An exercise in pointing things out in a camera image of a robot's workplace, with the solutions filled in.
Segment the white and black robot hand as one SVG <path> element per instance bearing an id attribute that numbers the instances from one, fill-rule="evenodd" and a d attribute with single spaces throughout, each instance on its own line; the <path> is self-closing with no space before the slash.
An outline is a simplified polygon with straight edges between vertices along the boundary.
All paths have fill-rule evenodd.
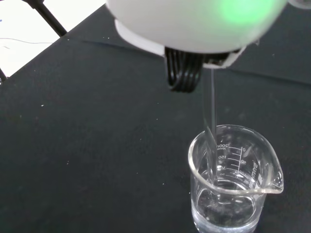
<path id="1" fill-rule="evenodd" d="M 126 42 L 162 56 L 170 90 L 192 92 L 202 69 L 231 66 L 275 23 L 285 0 L 108 0 Z"/>

